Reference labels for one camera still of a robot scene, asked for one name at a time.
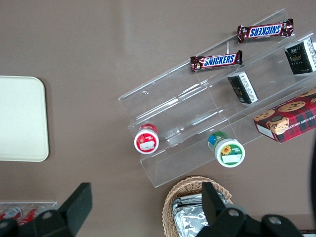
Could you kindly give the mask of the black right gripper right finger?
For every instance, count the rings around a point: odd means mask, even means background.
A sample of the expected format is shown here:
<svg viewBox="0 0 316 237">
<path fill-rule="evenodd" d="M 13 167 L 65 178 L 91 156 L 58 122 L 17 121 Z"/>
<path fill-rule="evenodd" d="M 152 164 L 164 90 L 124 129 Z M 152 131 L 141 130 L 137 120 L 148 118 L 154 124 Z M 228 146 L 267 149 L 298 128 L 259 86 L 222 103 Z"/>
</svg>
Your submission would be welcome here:
<svg viewBox="0 0 316 237">
<path fill-rule="evenodd" d="M 235 207 L 226 207 L 212 183 L 202 184 L 202 208 L 208 226 L 199 232 L 200 237 L 238 237 L 246 215 Z"/>
</svg>

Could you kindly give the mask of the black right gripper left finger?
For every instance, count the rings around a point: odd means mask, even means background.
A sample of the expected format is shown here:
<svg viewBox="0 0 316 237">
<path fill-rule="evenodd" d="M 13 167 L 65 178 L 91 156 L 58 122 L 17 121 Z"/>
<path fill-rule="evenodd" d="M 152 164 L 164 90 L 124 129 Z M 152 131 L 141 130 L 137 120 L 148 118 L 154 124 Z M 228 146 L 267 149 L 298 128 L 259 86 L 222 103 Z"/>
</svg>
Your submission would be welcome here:
<svg viewBox="0 0 316 237">
<path fill-rule="evenodd" d="M 91 184 L 81 183 L 57 209 L 31 222 L 33 237 L 75 237 L 92 210 Z"/>
</svg>

